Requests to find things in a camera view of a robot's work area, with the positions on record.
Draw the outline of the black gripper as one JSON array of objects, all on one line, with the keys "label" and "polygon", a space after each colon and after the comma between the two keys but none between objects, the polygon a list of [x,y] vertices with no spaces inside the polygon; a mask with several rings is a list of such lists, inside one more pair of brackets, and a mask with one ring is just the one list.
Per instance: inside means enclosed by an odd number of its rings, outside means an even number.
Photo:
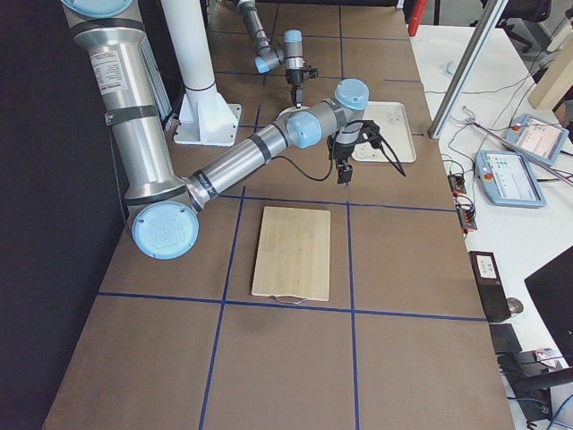
[{"label": "black gripper", "polygon": [[337,183],[339,185],[347,185],[351,182],[353,176],[353,167],[348,162],[348,158],[336,158],[337,166]]},{"label": "black gripper", "polygon": [[295,108],[303,105],[304,93],[301,88],[304,82],[304,69],[286,69],[286,81],[293,88],[291,89],[291,100]]}]

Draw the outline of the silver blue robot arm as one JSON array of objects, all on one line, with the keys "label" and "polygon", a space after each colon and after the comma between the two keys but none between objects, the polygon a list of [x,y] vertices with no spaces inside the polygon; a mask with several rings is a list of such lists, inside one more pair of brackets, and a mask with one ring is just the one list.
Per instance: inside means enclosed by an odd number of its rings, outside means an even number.
[{"label": "silver blue robot arm", "polygon": [[134,243],[166,260],[187,253],[200,231],[198,213],[207,202],[269,164],[289,147],[305,149],[330,137],[352,149],[369,90],[357,79],[338,83],[332,98],[309,108],[288,109],[238,142],[240,107],[218,92],[204,13],[196,1],[164,1],[161,8],[184,85],[184,141],[216,144],[225,153],[191,176],[172,166],[164,128],[142,50],[147,35],[134,1],[66,1],[74,42],[90,56],[103,99],[113,151],[124,165],[124,203]]},{"label": "silver blue robot arm", "polygon": [[284,46],[273,47],[263,28],[255,1],[235,1],[235,8],[241,15],[253,48],[254,64],[261,74],[269,73],[280,65],[286,66],[286,81],[291,86],[291,101],[295,108],[303,105],[302,84],[306,80],[308,69],[305,67],[303,35],[300,30],[287,30],[284,34]]}]

